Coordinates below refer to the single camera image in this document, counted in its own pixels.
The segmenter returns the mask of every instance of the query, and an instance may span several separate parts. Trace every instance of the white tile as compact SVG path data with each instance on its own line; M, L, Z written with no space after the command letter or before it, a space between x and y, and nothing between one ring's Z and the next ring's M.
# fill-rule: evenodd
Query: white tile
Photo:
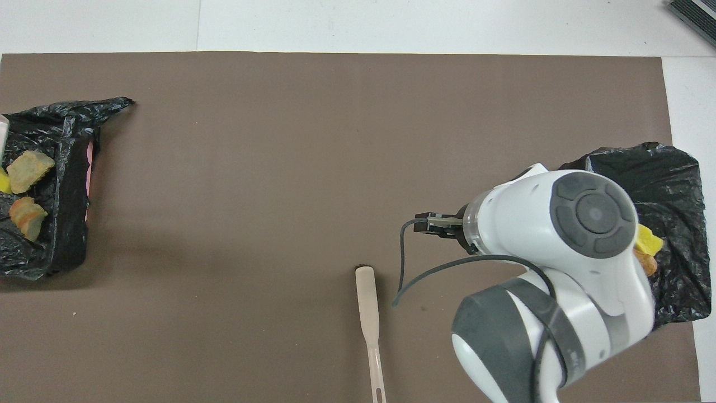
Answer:
M198 49L716 55L662 0L202 0Z
M0 52L196 50L199 0L1 0Z
M674 145L699 160L709 251L716 251L716 57L664 58ZM714 278L714 264L711 278ZM701 400L716 401L716 316L694 322Z

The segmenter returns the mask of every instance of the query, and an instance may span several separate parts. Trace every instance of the cable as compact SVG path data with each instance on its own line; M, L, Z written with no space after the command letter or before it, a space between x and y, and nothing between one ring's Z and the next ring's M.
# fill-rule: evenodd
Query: cable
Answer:
M465 263L470 262L480 262L484 260L505 260L508 262L515 262L519 263L522 266L527 267L529 270L534 271L541 279L544 281L545 285L547 286L547 291L549 295L557 299L557 293L554 290L554 285L552 284L552 281L547 277L547 274L545 272L537 267L534 263L530 262L529 260L524 260L520 257L514 257L510 255L480 255L480 256L469 256L464 257L463 259L453 260L452 262L447 262L442 265L439 265L437 267L434 267L430 270L425 271L423 274L418 275L416 278L413 278L406 286L403 288L403 277L405 276L405 230L410 226L415 224L416 222L427 222L427 218L416 218L411 219L410 221L403 224L402 228L400 229L400 281L398 282L398 291L395 296L395 299L393 300L392 306L393 308L397 307L398 303L400 302L400 298L418 281L421 281L422 279L426 278L429 275L433 275L437 272L443 271L445 269L448 269L450 267L455 267L459 265L464 265ZM542 334L540 335L539 344L537 345L537 352L535 354L535 359L532 363L532 382L530 384L530 392L532 394L532 402L539 402L539 374L540 374L540 367L542 364L542 357L544 355L544 350L547 344L549 337L548 332L545 328L542 330Z

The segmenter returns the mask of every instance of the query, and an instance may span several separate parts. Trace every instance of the brown table surface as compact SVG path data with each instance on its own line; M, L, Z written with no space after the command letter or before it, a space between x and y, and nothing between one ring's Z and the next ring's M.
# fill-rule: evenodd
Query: brown table surface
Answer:
M390 402L486 401L452 351L462 298L521 272L440 273L391 309L400 225L542 162L670 143L656 58L5 54L0 111L124 95L103 130L86 263L0 286L0 399L368 402L353 267L374 265ZM412 276L464 257L408 234ZM698 400L690 324L564 402Z

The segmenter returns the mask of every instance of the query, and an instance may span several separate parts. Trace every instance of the black plastic bag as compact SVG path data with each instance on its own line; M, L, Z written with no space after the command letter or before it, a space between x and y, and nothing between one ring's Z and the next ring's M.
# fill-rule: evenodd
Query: black plastic bag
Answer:
M654 329L711 314L711 276L699 163L660 143L600 148L560 169L596 172L618 183L632 198L639 222L662 238L649 278L656 300Z
M37 280L84 262L88 160L99 151L100 126L133 103L129 98L63 102L5 115L10 128L2 167L7 170L27 150L50 156L55 167L25 194L0 192L0 276ZM10 221L10 206L22 196L34 197L48 213L36 242Z

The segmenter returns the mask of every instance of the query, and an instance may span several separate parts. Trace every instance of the white robotic arm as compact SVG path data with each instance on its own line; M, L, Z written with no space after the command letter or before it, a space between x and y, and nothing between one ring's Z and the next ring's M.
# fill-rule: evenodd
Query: white robotic arm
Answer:
M540 267L466 297L453 346L494 402L557 402L556 390L642 340L654 300L633 255L637 213L612 180L536 164L454 216L426 213L417 232L454 237L474 255Z

